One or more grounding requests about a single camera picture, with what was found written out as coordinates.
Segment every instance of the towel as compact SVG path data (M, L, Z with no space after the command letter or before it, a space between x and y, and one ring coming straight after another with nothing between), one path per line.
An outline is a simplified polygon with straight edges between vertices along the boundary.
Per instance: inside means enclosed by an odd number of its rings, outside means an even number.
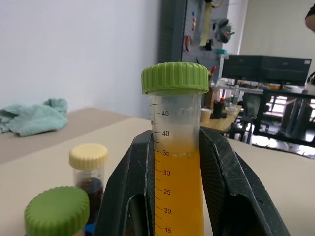
M13 132L20 136L29 136L48 131L57 131L68 120L67 101L49 99L42 105L12 105L0 110L0 134Z

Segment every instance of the small vial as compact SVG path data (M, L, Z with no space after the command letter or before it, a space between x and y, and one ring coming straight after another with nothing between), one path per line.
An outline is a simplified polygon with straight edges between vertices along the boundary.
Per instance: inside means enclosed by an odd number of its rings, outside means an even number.
M74 185L84 190L90 201L90 216L86 230L93 233L104 195L104 167L107 148L101 144L81 144L69 153L73 168Z
M90 215L88 195L75 187L58 187L37 195L24 212L27 236L84 236Z

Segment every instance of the green cap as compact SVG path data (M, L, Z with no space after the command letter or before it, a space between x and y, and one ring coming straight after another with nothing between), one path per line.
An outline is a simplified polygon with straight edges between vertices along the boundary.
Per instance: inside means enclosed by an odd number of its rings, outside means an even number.
M72 236L84 228L90 214L89 197L75 187L47 190L25 209L28 236Z
M142 71L142 93L179 89L206 93L209 90L208 75L205 66L195 63L168 62L152 65Z

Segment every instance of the computer monitor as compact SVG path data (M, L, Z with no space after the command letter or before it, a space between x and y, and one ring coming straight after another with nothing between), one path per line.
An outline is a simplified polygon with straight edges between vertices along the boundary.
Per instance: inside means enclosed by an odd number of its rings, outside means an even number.
M280 85L303 86L312 59L230 55L224 61L223 77Z

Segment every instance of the orange liquid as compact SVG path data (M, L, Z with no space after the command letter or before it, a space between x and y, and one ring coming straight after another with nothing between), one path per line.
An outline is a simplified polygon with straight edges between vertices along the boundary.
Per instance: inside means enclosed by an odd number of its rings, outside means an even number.
M204 236L199 151L167 155L157 150L155 236Z

